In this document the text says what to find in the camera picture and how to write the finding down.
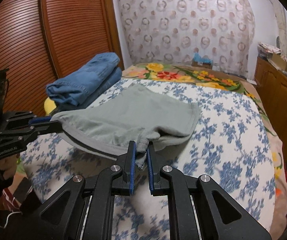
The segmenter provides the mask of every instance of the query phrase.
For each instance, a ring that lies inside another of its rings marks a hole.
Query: sheer curtain
[[[133,64],[191,64],[247,76],[255,19],[248,0],[118,0]]]

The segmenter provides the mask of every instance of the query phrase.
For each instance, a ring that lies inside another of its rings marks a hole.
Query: denim fabric
[[[47,95],[56,105],[79,106],[98,89],[119,61],[114,52],[97,54],[79,70],[48,84]]]
[[[122,76],[122,71],[119,67],[115,67],[112,73],[107,77],[107,79],[102,82],[102,84],[93,92],[82,104],[79,106],[72,106],[69,104],[60,104],[58,106],[59,111],[70,111],[78,109],[86,109],[93,101],[95,101],[102,93],[111,88],[116,84]]]

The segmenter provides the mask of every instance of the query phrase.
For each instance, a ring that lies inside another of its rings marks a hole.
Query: floral blanket
[[[282,142],[272,128],[255,88],[246,80],[204,68],[158,63],[138,64],[123,71],[124,78],[148,79],[164,82],[188,83],[217,88],[246,95],[255,103],[267,132],[275,170],[276,203],[274,219],[270,229],[273,239],[279,238],[287,220],[287,182],[282,155]]]
[[[190,140],[167,147],[161,154],[170,165],[187,175],[209,174],[271,232],[275,172],[269,133],[253,99],[195,84],[123,78],[90,107],[104,104],[133,83],[183,102],[199,104],[202,114]],[[28,145],[21,159],[42,201],[73,175],[95,175],[114,163],[72,147],[57,134],[39,136]],[[169,239],[167,205],[167,197],[150,195],[147,171],[136,172],[134,195],[116,196],[112,239]]]

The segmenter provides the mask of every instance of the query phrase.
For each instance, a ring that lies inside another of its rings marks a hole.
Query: folded cloth on cabinet
[[[56,105],[79,106],[98,89],[119,61],[113,52],[97,54],[79,70],[48,84],[47,95]]]
[[[116,84],[122,76],[122,71],[119,67],[115,67],[112,73],[101,83],[101,85],[93,92],[87,99],[78,106],[73,106],[70,104],[60,104],[58,106],[59,111],[71,111],[78,109],[86,109],[93,101],[95,101],[102,93],[111,88]]]
[[[281,54],[281,49],[275,46],[272,46],[272,45],[269,45],[263,42],[258,42],[258,46],[265,49],[265,52]]]
[[[197,103],[184,103],[135,84],[101,106],[61,112],[51,120],[62,123],[64,133],[59,135],[65,141],[101,156],[124,154],[129,141],[136,141],[136,164],[143,169],[150,141],[156,151],[187,141],[200,113]]]

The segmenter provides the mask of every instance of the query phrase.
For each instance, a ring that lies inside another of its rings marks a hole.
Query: blue gripper pad
[[[134,192],[134,174],[135,174],[135,164],[136,164],[136,151],[137,146],[136,143],[134,143],[133,151],[132,151],[132,158],[131,158],[131,170],[130,170],[130,195],[133,195]]]
[[[29,125],[33,125],[35,123],[40,123],[40,122],[50,122],[52,116],[44,116],[44,117],[37,117],[33,118],[29,121]]]
[[[150,157],[150,151],[149,148],[146,150],[147,152],[147,166],[148,166],[148,178],[149,178],[149,189],[150,189],[150,194],[153,194],[153,169],[152,169],[152,164],[151,164],[151,157]]]

